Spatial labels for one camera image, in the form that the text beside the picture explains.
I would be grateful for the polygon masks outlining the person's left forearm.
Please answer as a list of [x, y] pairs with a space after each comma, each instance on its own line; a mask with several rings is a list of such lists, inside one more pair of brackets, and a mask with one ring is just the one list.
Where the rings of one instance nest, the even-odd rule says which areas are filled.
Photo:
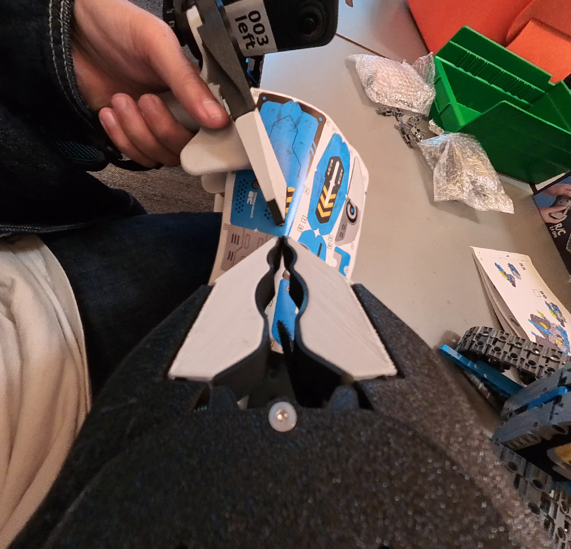
[[1, 0], [1, 103], [47, 132], [85, 139], [94, 115], [71, 53], [75, 0]]

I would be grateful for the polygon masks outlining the person's left hand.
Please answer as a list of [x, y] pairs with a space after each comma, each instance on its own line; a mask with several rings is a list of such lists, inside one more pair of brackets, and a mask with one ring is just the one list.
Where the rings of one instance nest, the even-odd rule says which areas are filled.
[[229, 117], [166, 23], [127, 0], [75, 0], [77, 84], [118, 150], [147, 168], [177, 166], [192, 138], [157, 96], [171, 90], [200, 125]]

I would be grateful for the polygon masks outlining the dark blue robot kit box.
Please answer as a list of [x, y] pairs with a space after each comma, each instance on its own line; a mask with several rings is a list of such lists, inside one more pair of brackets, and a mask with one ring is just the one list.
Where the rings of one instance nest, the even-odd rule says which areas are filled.
[[533, 201], [570, 273], [570, 173], [538, 189]]

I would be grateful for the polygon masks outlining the orange sofa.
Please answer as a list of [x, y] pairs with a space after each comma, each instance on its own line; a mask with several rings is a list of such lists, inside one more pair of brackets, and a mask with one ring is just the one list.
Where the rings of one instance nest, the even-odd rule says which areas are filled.
[[437, 52], [464, 25], [570, 84], [570, 0], [407, 0]]

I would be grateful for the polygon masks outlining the pile of grey track links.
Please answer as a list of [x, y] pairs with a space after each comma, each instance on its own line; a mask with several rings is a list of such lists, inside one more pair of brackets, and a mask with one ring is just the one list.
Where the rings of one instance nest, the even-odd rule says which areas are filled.
[[403, 110], [386, 104], [381, 104], [376, 112], [383, 117], [394, 117], [396, 119], [396, 128], [408, 147], [415, 148], [422, 140], [427, 138], [426, 131], [420, 126], [421, 121], [427, 119], [427, 116], [422, 112]]

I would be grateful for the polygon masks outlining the bubble wrap bag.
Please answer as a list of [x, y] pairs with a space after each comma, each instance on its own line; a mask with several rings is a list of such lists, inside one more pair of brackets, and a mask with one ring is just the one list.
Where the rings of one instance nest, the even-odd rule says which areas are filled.
[[446, 132], [418, 148], [433, 170], [434, 200], [460, 201], [479, 211], [514, 213], [486, 152], [473, 136]]
[[375, 55], [349, 57], [368, 98], [376, 103], [427, 116], [436, 91], [433, 54], [418, 58], [412, 65]]

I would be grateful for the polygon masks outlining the blue grey building-block toy robot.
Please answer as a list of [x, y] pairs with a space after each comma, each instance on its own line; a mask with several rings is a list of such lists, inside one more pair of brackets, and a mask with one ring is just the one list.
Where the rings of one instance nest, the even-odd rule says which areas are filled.
[[495, 451], [556, 548], [570, 548], [570, 356], [475, 326], [440, 352], [499, 412]]

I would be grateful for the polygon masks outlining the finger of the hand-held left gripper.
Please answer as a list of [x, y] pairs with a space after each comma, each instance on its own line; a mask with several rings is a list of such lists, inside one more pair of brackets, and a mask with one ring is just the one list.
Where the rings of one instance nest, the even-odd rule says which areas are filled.
[[268, 209], [281, 226], [286, 217], [287, 185], [259, 110], [238, 117], [235, 126]]

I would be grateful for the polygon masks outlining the white instruction booklet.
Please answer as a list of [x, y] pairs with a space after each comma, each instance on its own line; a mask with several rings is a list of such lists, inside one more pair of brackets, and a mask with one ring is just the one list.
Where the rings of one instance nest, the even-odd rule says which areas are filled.
[[472, 247], [478, 272], [505, 331], [570, 355], [570, 313], [523, 254]]

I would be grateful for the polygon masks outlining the person's dark denim jacket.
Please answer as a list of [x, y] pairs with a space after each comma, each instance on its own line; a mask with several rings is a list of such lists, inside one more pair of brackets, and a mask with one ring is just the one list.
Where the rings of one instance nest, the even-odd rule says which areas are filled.
[[1, 103], [1, 234], [73, 229], [145, 213], [129, 193], [107, 187], [56, 145], [80, 143], [101, 154], [101, 127], [93, 115], [87, 138], [59, 137]]

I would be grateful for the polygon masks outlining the person's white shirt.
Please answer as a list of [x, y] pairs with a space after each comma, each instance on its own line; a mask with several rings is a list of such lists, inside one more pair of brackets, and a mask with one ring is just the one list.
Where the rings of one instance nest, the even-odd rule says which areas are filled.
[[43, 501], [90, 406], [63, 268], [35, 235], [1, 239], [1, 548]]

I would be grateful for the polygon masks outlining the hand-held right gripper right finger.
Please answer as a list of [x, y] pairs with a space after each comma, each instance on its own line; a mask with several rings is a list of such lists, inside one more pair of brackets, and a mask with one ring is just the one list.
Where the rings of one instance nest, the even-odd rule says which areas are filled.
[[290, 238], [284, 239], [284, 263], [299, 310], [295, 343], [304, 354], [354, 381], [397, 374], [345, 276]]

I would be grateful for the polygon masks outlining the green storage bin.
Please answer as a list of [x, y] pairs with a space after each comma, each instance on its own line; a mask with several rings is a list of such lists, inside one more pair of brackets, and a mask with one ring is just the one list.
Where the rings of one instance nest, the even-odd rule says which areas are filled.
[[570, 90], [468, 26], [434, 56], [431, 116], [474, 136], [493, 167], [541, 183], [570, 170]]

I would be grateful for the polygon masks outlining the blue sticker sheet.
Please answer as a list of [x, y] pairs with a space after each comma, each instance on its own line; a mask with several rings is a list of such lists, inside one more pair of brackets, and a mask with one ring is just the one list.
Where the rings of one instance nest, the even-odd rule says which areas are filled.
[[210, 284], [274, 237], [289, 236], [351, 277], [368, 171], [329, 116], [307, 103], [253, 89], [287, 185], [287, 215], [277, 226], [251, 169], [227, 174], [222, 228]]

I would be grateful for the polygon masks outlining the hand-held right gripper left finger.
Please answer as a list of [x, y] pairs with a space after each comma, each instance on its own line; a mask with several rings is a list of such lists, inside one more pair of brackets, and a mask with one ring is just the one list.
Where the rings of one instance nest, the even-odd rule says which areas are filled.
[[274, 238], [220, 276], [169, 372], [210, 385], [258, 385], [270, 351], [265, 309], [275, 295], [281, 238]]

